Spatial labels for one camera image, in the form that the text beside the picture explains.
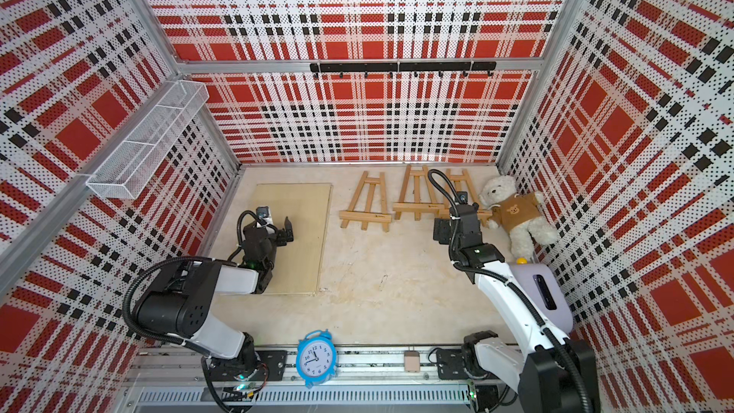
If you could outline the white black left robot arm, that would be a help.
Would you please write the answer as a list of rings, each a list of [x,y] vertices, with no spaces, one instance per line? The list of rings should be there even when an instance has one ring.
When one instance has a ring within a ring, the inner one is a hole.
[[[135,278],[122,302],[122,317],[135,334],[202,355],[206,376],[224,380],[281,380],[287,354],[257,351],[250,334],[218,319],[216,294],[263,294],[279,248],[294,241],[290,220],[273,223],[266,206],[245,210],[236,222],[236,247],[227,259],[181,256],[164,260]]]

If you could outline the plywood board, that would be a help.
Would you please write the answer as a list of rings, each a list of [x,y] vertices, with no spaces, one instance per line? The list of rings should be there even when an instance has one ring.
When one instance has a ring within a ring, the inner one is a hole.
[[[332,186],[326,183],[259,184],[250,202],[267,206],[282,229],[289,220],[294,240],[277,249],[273,278],[265,293],[314,294],[319,283]]]

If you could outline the lavender toy toaster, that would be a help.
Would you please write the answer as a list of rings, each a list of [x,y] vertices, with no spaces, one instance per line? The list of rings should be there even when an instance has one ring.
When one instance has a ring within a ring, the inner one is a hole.
[[[550,268],[527,263],[510,265],[510,270],[536,307],[565,334],[571,334],[573,314]]]

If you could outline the blue alarm clock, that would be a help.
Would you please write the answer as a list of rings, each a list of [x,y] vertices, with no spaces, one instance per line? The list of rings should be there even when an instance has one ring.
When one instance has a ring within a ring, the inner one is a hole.
[[[336,376],[338,351],[328,330],[317,330],[300,340],[296,370],[307,388],[325,384]]]

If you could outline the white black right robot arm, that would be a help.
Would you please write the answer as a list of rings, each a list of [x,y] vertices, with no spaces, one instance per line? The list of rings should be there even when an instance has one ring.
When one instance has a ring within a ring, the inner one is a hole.
[[[445,191],[449,216],[434,223],[452,266],[489,298],[512,332],[509,346],[492,331],[464,338],[464,370],[474,380],[492,375],[514,391],[526,412],[598,412],[596,354],[555,325],[481,233],[477,205],[464,191]]]

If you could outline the small beige box on rail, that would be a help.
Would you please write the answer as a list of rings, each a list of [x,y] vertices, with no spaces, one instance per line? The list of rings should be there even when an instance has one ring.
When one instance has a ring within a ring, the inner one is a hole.
[[[409,350],[403,353],[403,367],[407,373],[421,372],[421,355],[418,351]]]

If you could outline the black hook rail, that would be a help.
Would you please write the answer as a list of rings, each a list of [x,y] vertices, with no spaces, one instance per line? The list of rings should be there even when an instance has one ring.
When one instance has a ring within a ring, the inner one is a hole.
[[[458,72],[460,74],[468,74],[470,72],[486,72],[493,73],[497,69],[496,61],[421,61],[421,62],[366,62],[366,63],[336,63],[321,62],[311,63],[310,70],[312,74],[336,74],[343,76],[352,73],[446,73]]]

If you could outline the wooden easel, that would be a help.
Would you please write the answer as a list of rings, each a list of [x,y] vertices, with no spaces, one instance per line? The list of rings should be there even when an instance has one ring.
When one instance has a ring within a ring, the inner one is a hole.
[[[468,193],[468,204],[478,204],[478,216],[483,227],[489,228],[489,216],[491,212],[484,209],[479,199],[479,193],[477,192],[475,185],[472,181],[471,176],[467,169],[463,169],[460,173],[453,173],[451,169],[445,170],[445,175],[451,181],[454,188],[458,191],[466,191]],[[450,204],[447,198],[443,199],[443,208],[439,209],[436,218],[448,219]]]
[[[445,203],[428,180],[429,170],[429,166],[406,166],[399,198],[393,204],[396,221],[403,219],[405,214],[421,221],[424,216],[438,216],[445,208]]]
[[[348,207],[340,210],[338,219],[342,229],[359,225],[362,231],[367,231],[370,227],[377,226],[388,233],[393,216],[388,210],[385,173],[363,172]]]

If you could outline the white teddy bear brown hoodie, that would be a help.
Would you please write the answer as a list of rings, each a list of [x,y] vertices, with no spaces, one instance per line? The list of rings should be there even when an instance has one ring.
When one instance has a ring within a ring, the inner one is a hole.
[[[516,179],[497,176],[489,179],[479,193],[480,204],[489,212],[490,229],[502,228],[510,239],[516,258],[531,260],[535,246],[550,246],[560,240],[558,230],[541,213],[541,192],[520,194]]]

